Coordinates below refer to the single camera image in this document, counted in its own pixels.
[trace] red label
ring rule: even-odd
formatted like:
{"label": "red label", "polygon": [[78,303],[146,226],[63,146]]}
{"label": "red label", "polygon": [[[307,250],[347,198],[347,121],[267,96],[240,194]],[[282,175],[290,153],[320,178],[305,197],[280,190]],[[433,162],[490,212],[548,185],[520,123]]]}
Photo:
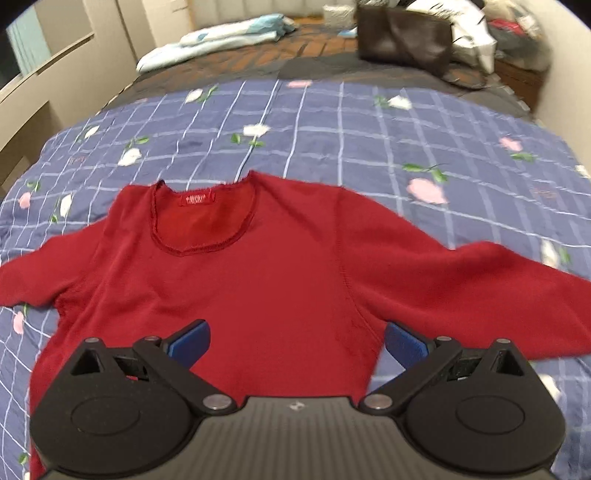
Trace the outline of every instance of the red label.
{"label": "red label", "polygon": [[216,199],[216,194],[208,190],[206,192],[200,193],[185,193],[182,195],[180,199],[180,205],[182,207],[190,206],[190,205],[207,205],[208,203],[213,203]]}

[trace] white plastic bag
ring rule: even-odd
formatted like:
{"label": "white plastic bag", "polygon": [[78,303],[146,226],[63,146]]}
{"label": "white plastic bag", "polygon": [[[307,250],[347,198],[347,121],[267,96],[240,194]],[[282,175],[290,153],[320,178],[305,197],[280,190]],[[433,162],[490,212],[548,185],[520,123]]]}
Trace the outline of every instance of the white plastic bag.
{"label": "white plastic bag", "polygon": [[415,0],[407,10],[449,20],[454,59],[487,73],[495,71],[496,40],[488,33],[484,13],[470,0]]}

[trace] metal screw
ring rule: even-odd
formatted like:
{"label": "metal screw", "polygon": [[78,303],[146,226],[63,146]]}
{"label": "metal screw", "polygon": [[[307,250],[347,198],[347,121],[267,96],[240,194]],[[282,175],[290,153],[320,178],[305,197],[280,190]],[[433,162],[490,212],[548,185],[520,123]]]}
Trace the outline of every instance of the metal screw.
{"label": "metal screw", "polygon": [[232,399],[227,395],[216,393],[203,399],[203,405],[209,410],[224,410],[232,405]]}
{"label": "metal screw", "polygon": [[384,410],[392,406],[392,399],[382,393],[373,393],[365,397],[365,405],[372,410]]}

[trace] bed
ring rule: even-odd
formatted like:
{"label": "bed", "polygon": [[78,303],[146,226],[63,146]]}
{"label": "bed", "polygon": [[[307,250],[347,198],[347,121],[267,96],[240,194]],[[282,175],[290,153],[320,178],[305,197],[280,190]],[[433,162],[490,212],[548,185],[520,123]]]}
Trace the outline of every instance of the bed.
{"label": "bed", "polygon": [[[412,69],[355,63],[346,41],[321,27],[298,35],[274,45],[266,61],[254,56],[271,48],[253,49],[239,66],[227,52],[226,67],[215,54],[140,77],[102,112],[52,137],[0,206],[0,261],[102,218],[127,184],[164,179],[193,189],[254,169],[353,189],[450,248],[490,240],[542,261],[550,244],[559,268],[591,279],[591,183],[564,141],[532,124],[510,91],[493,80],[475,96]],[[323,48],[306,56],[314,41]],[[396,97],[410,107],[384,103]],[[264,145],[233,142],[252,124],[271,127]],[[441,184],[427,170],[436,164]],[[415,179],[439,185],[447,203],[409,192]],[[0,478],[28,470],[28,378],[56,326],[53,309],[0,310]],[[587,478],[591,356],[534,366],[556,380],[569,425],[554,472]],[[372,386],[399,371],[383,352]]]}

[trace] pile of clothes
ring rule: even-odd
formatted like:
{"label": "pile of clothes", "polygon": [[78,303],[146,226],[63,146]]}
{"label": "pile of clothes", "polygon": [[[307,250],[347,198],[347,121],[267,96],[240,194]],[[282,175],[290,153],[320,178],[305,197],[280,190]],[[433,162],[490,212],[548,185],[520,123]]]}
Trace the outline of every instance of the pile of clothes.
{"label": "pile of clothes", "polygon": [[178,43],[155,48],[138,62],[138,73],[162,69],[214,51],[277,41],[293,32],[296,23],[281,14],[263,15],[243,22],[217,25],[191,32]]}
{"label": "pile of clothes", "polygon": [[543,72],[551,52],[536,17],[515,0],[487,0],[488,30],[498,43],[496,58],[525,70]]}

